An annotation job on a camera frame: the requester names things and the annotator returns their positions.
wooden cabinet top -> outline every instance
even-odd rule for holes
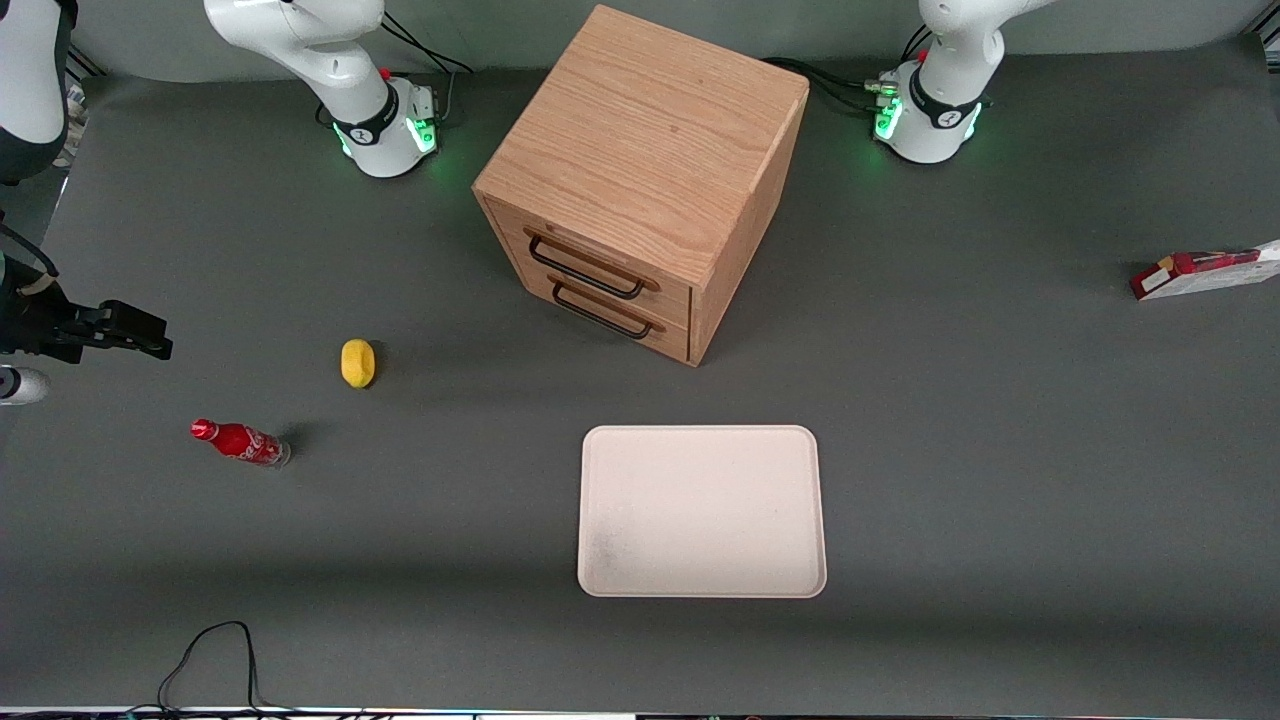
[[[808,91],[598,5],[475,187],[705,287]]]

yellow lemon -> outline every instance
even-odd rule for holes
[[[356,338],[342,346],[342,379],[355,388],[374,382],[374,348]]]

gray wall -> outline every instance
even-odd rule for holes
[[[896,55],[915,0],[611,0],[611,5],[749,55]],[[476,67],[549,67],[595,0],[388,0],[419,40]],[[1011,53],[1189,47],[1239,32],[1267,0],[1061,0],[1009,23]],[[113,72],[178,82],[288,77],[228,46],[200,0],[81,0],[76,41]],[[362,41],[393,69],[426,67],[387,33]]]

bottle label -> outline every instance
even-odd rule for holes
[[[255,465],[275,465],[280,459],[280,441],[253,428],[244,428],[244,432],[248,433],[248,447],[236,459]]]

bottle cap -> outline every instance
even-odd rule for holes
[[[197,439],[214,439],[218,436],[218,423],[204,418],[191,424],[191,437]]]

